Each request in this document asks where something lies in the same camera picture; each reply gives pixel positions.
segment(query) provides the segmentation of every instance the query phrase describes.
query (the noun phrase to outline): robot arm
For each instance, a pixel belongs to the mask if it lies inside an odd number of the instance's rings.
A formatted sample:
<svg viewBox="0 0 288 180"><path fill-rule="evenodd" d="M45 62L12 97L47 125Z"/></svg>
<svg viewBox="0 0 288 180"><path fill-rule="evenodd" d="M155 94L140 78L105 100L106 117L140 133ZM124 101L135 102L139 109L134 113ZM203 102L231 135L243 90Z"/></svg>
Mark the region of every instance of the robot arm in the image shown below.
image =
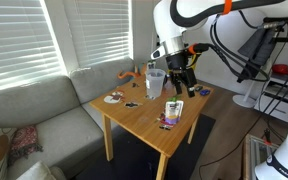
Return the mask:
<svg viewBox="0 0 288 180"><path fill-rule="evenodd" d="M203 26L213 14L225 14L230 10L260 8L270 17L288 17L288 0L161 0L154 9L156 32L161 46L151 54L152 59L166 56L172 82L180 94L183 83L189 97L194 96L196 77L187 67L191 51L183 43L183 32ZM195 45L193 53L205 51L205 45Z"/></svg>

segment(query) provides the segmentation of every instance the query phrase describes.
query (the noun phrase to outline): metal stand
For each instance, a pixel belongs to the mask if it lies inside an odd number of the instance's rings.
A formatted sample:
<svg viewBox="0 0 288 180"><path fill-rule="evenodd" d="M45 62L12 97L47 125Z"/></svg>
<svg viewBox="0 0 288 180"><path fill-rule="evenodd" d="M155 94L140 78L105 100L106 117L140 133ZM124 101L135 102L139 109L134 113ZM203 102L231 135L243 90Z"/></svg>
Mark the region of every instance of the metal stand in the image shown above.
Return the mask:
<svg viewBox="0 0 288 180"><path fill-rule="evenodd" d="M243 95L235 95L235 96L233 96L233 101L236 104L238 104L240 106L243 106L243 107L246 107L246 108L253 108L255 106L256 101L249 97L249 95L251 93L251 90L253 88L254 82L255 81L252 81L251 86L248 88L245 96L243 96Z"/></svg>

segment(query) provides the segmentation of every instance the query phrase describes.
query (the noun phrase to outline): window blinds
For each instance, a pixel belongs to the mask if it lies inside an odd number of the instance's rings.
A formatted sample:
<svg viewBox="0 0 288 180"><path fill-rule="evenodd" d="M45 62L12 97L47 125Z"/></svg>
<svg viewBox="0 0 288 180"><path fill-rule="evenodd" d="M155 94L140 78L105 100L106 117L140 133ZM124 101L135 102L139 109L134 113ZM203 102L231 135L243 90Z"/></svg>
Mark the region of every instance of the window blinds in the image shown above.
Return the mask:
<svg viewBox="0 0 288 180"><path fill-rule="evenodd" d="M39 0L0 0L0 89L61 74Z"/></svg>
<svg viewBox="0 0 288 180"><path fill-rule="evenodd" d="M64 0L80 67L130 56L128 0Z"/></svg>

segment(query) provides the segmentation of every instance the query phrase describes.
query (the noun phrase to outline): floor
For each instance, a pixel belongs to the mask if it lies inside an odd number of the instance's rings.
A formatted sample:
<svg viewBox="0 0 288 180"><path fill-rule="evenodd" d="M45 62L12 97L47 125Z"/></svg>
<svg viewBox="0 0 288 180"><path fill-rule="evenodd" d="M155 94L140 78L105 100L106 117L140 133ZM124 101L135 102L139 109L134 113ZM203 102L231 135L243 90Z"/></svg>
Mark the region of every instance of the floor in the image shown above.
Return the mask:
<svg viewBox="0 0 288 180"><path fill-rule="evenodd" d="M213 96L202 113L216 119L216 123L197 162L192 180L200 179L200 165L218 160L233 150L260 115L259 111L235 104L232 97L236 93L203 82L199 83L215 88ZM266 115L260 118L250 134L262 137L267 128L266 120L268 119L270 119L270 125L286 137L288 123ZM281 140L272 133L271 140L273 143L281 144ZM242 145L227 158L202 167L201 177L203 180L237 180L241 177L241 161Z"/></svg>

